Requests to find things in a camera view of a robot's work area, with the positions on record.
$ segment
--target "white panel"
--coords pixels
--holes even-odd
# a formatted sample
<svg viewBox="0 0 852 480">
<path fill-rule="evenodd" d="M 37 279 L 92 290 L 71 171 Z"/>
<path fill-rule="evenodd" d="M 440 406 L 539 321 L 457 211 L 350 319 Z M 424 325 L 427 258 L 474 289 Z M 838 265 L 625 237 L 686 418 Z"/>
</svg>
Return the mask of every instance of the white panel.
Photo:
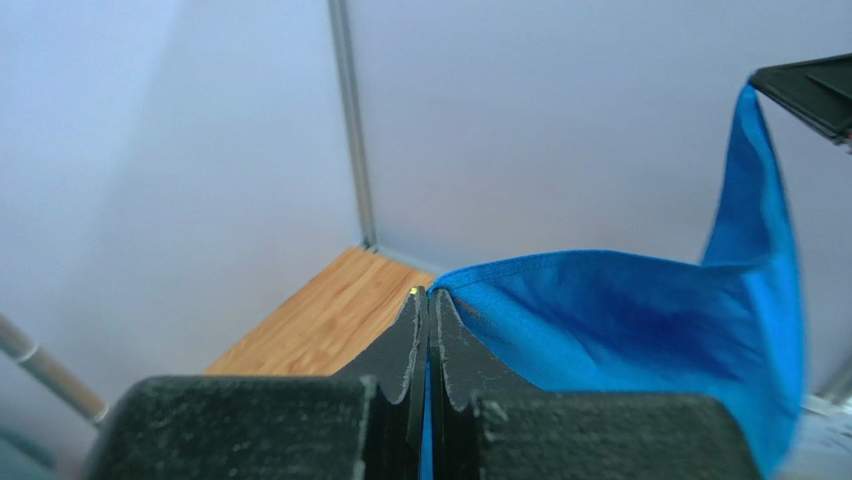
<svg viewBox="0 0 852 480">
<path fill-rule="evenodd" d="M 106 400 L 199 373 L 358 241 L 324 2 L 0 22 L 0 310 Z M 91 429 L 4 358 L 0 384 L 0 427 L 75 471 Z"/>
<path fill-rule="evenodd" d="M 350 2 L 381 248 L 697 261 L 756 68 L 852 51 L 848 0 Z M 852 345 L 852 159 L 778 108 L 813 381 Z"/>
</svg>

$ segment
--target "wooden table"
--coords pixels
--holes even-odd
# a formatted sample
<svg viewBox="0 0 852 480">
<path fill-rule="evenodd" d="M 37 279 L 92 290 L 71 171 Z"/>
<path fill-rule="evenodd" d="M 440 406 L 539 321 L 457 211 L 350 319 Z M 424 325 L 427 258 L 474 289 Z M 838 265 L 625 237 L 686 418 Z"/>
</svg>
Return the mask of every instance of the wooden table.
<svg viewBox="0 0 852 480">
<path fill-rule="evenodd" d="M 330 375 L 396 319 L 434 277 L 350 248 L 213 362 L 211 375 Z"/>
</svg>

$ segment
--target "black object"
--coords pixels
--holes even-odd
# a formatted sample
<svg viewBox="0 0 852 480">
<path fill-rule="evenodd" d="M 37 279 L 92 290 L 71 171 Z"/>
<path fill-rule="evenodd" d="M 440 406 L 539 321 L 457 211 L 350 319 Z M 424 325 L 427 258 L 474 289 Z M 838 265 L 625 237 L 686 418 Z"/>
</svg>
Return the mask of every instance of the black object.
<svg viewBox="0 0 852 480">
<path fill-rule="evenodd" d="M 761 68 L 749 80 L 835 144 L 852 135 L 852 54 Z"/>
<path fill-rule="evenodd" d="M 140 382 L 85 478 L 416 479 L 426 382 L 436 479 L 760 478 L 715 400 L 543 392 L 465 328 L 448 292 L 422 288 L 332 377 Z"/>
</svg>

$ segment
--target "blue towel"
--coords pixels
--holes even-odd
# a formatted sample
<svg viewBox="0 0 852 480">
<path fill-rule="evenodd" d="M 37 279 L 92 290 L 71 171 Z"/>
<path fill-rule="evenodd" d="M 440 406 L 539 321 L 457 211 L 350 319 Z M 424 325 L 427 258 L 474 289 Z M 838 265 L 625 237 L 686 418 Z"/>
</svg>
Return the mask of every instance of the blue towel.
<svg viewBox="0 0 852 480">
<path fill-rule="evenodd" d="M 564 251 L 456 270 L 436 288 L 463 306 L 477 338 L 544 390 L 711 395 L 739 421 L 764 477 L 790 444 L 803 394 L 799 275 L 751 86 L 737 102 L 700 265 Z M 429 425 L 424 434 L 422 478 L 431 478 Z"/>
</svg>

